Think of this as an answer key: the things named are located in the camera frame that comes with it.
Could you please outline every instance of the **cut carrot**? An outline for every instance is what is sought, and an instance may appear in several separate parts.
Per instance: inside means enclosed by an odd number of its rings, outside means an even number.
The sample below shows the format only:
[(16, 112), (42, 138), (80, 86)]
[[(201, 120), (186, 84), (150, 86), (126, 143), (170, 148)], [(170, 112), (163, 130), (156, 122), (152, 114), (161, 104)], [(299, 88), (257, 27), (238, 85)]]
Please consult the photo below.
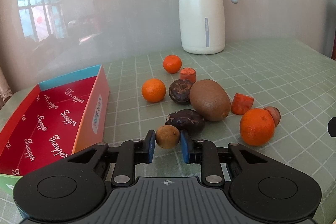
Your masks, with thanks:
[(253, 97), (236, 93), (231, 104), (231, 112), (236, 115), (244, 115), (252, 108), (253, 102)]
[(180, 79), (189, 80), (191, 83), (195, 83), (196, 71), (192, 68), (184, 68), (180, 72)]

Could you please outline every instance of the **box label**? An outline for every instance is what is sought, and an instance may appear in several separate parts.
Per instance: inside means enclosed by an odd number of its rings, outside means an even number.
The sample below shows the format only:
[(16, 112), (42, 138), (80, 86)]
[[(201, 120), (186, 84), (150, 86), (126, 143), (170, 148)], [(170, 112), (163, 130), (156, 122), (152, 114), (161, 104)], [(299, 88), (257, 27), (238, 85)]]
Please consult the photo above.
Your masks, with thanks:
[(47, 102), (47, 104), (48, 104), (48, 108), (49, 109), (58, 109), (58, 106), (57, 105), (55, 105), (53, 102), (50, 102), (49, 101), (49, 99), (50, 99), (50, 97), (48, 96), (48, 95), (44, 95), (44, 99), (45, 99), (45, 101)]
[(44, 123), (42, 121), (43, 119), (44, 119), (44, 116), (37, 115), (37, 127), (36, 127), (36, 129), (37, 130), (41, 129), (42, 131), (46, 132), (48, 128), (44, 126)]
[(26, 144), (26, 153), (24, 153), (25, 158), (29, 158), (30, 161), (34, 161), (35, 160), (35, 156), (32, 153), (32, 150), (30, 149), (30, 143), (32, 143), (32, 139), (25, 139), (25, 144)]
[(72, 94), (71, 92), (75, 92), (74, 90), (72, 89), (67, 89), (67, 91), (65, 92), (66, 95), (68, 95), (70, 98), (72, 98), (72, 102), (76, 103), (76, 102), (80, 102), (80, 103), (83, 103), (85, 102), (84, 99), (81, 99), (79, 97), (77, 97), (76, 95)]
[(92, 130), (95, 134), (97, 134), (98, 132), (102, 103), (103, 103), (103, 99), (101, 98), (101, 95), (99, 95), (97, 105), (96, 105), (96, 110), (94, 112), (93, 119), (92, 119)]
[(12, 169), (12, 174), (15, 175), (15, 176), (17, 176), (17, 175), (21, 175), (19, 169), (15, 169), (15, 170)]
[(73, 121), (70, 116), (68, 116), (67, 114), (70, 113), (69, 110), (65, 110), (61, 113), (61, 116), (64, 118), (64, 121), (62, 121), (62, 123), (64, 124), (71, 124), (73, 127), (76, 126), (77, 122)]
[(61, 137), (58, 135), (54, 135), (52, 138), (49, 139), (49, 142), (54, 147), (54, 150), (51, 150), (53, 156), (59, 155), (61, 158), (66, 158), (69, 154), (65, 154), (62, 149), (59, 147), (59, 144), (56, 143), (57, 140), (59, 140)]

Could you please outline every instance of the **orange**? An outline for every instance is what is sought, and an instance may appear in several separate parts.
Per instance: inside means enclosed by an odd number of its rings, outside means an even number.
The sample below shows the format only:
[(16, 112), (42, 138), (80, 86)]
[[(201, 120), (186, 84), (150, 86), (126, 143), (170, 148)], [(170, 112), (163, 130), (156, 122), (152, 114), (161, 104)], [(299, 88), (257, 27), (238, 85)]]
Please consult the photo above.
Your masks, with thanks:
[(249, 145), (259, 146), (266, 143), (274, 133), (274, 120), (265, 109), (253, 108), (241, 118), (240, 135)]
[(146, 101), (156, 103), (161, 101), (166, 95), (166, 86), (159, 79), (148, 79), (143, 83), (141, 93)]
[(176, 55), (168, 55), (163, 60), (163, 68), (169, 73), (177, 73), (181, 67), (182, 61)]

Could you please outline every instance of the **grid pattern tablecloth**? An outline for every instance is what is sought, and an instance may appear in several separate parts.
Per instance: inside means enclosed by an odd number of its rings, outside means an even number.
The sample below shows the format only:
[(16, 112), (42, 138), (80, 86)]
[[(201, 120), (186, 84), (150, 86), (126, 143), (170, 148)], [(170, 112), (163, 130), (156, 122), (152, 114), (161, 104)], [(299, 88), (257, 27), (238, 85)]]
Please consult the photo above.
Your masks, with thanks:
[[(169, 54), (178, 55), (183, 67), (196, 69), (197, 80), (217, 81), (231, 99), (235, 93), (248, 94), (255, 99), (253, 107), (272, 105), (280, 110), (282, 118), (273, 138), (254, 149), (312, 176), (323, 193), (314, 219), (331, 224), (336, 218), (336, 139), (327, 133), (327, 124), (336, 116), (335, 61), (301, 42), (255, 40), (228, 43), (223, 52), (215, 55), (193, 55), (178, 48), (104, 64), (111, 92), (104, 141), (111, 146), (129, 139), (143, 139), (149, 129), (163, 125), (168, 114), (192, 108), (175, 104), (168, 93), (157, 104), (148, 103), (141, 96), (141, 86), (148, 78), (161, 79), (167, 89), (178, 79), (178, 73), (171, 75), (162, 68), (162, 60)], [(14, 96), (8, 107), (0, 111), (0, 125), (26, 92)], [(222, 122), (208, 122), (196, 138), (223, 147), (231, 142), (243, 143), (240, 118), (230, 113)], [(229, 180), (225, 165), (223, 170)], [(172, 150), (156, 146), (153, 163), (137, 165), (136, 175), (198, 176), (200, 166), (184, 164), (179, 146)], [(12, 197), (4, 193), (0, 195), (1, 209), (0, 224), (20, 220)]]

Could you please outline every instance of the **kiwi fruit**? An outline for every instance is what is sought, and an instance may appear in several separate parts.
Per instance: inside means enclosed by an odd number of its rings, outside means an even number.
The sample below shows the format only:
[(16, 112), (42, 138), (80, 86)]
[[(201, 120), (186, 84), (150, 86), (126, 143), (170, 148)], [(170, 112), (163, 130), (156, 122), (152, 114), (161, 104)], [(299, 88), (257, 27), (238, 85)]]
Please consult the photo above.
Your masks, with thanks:
[(229, 96), (220, 84), (210, 79), (195, 82), (189, 99), (193, 108), (208, 121), (221, 121), (230, 112)]

